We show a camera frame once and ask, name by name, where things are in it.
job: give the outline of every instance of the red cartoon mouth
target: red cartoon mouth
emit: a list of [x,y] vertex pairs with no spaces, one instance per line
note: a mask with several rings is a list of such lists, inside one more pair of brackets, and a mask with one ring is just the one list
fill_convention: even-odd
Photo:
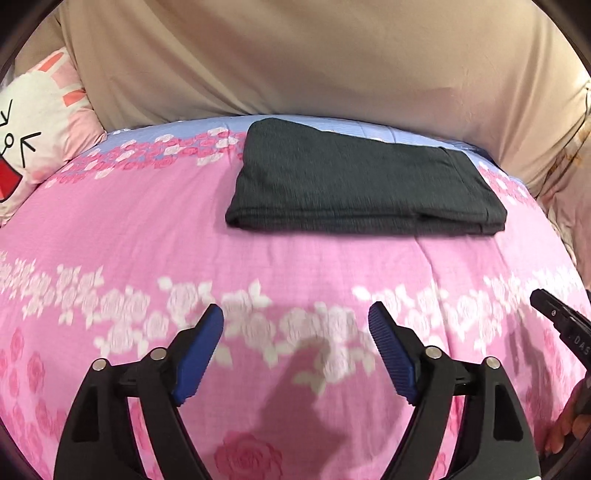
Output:
[[12,196],[21,180],[22,175],[0,155],[0,203]]

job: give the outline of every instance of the silver screw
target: silver screw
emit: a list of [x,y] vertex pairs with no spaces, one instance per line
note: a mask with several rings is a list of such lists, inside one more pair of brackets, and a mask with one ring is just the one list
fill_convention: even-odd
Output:
[[100,372],[106,366],[107,366],[107,360],[105,360],[104,358],[99,358],[98,360],[95,360],[94,362],[92,362],[92,369],[96,372]]
[[486,359],[486,364],[493,370],[496,370],[501,367],[501,362],[499,362],[499,359],[493,356],[490,356]]
[[150,352],[150,358],[152,360],[163,360],[166,358],[166,348],[155,348]]
[[436,346],[428,346],[425,349],[425,353],[427,354],[427,356],[429,358],[433,358],[434,360],[437,360],[438,358],[441,358],[442,356],[442,352],[439,348],[437,348]]

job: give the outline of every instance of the cartoon face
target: cartoon face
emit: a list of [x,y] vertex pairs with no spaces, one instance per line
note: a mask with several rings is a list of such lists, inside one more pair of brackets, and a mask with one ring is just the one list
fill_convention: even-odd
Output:
[[[8,111],[0,111],[0,128],[8,127],[10,122],[10,112],[12,111],[12,100],[8,105]],[[41,132],[32,133],[25,135],[18,140],[20,147],[20,163],[22,168],[26,168],[27,163],[25,161],[26,153],[29,151],[36,152],[36,149],[29,140],[41,135]],[[9,162],[6,161],[6,153],[15,147],[16,141],[14,135],[9,133],[4,135],[4,141],[0,140],[0,203],[8,200],[12,194],[16,191],[18,185],[22,180],[22,175],[17,172]]]

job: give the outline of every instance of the pink bedsheet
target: pink bedsheet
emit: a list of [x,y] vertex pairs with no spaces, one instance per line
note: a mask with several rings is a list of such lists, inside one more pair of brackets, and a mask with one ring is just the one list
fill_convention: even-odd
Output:
[[[301,121],[441,144],[352,122]],[[91,362],[137,360],[211,302],[223,307],[225,333],[181,415],[215,480],[381,477],[411,408],[368,333],[375,300],[454,358],[497,356],[539,444],[583,372],[528,306],[529,294],[544,287],[586,315],[591,308],[525,189],[470,154],[509,212],[494,238],[232,230],[224,213],[250,122],[111,135],[41,186],[0,231],[0,417],[41,476],[51,478]],[[451,460],[460,409],[456,401],[433,479]],[[131,411],[148,474],[159,479],[137,403]]]

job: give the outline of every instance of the cartoon eye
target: cartoon eye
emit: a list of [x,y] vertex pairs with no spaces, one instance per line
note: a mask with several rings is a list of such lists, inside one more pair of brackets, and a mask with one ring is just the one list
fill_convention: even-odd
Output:
[[8,113],[5,115],[4,112],[0,111],[0,117],[2,118],[2,123],[0,123],[0,127],[5,127],[8,125],[8,119],[10,118],[10,110],[12,109],[12,100],[8,104]]
[[41,132],[37,132],[36,134],[27,135],[26,137],[21,138],[21,159],[22,159],[22,167],[25,168],[25,147],[27,147],[32,152],[36,152],[37,150],[33,147],[27,140],[30,138],[35,138],[41,135]]

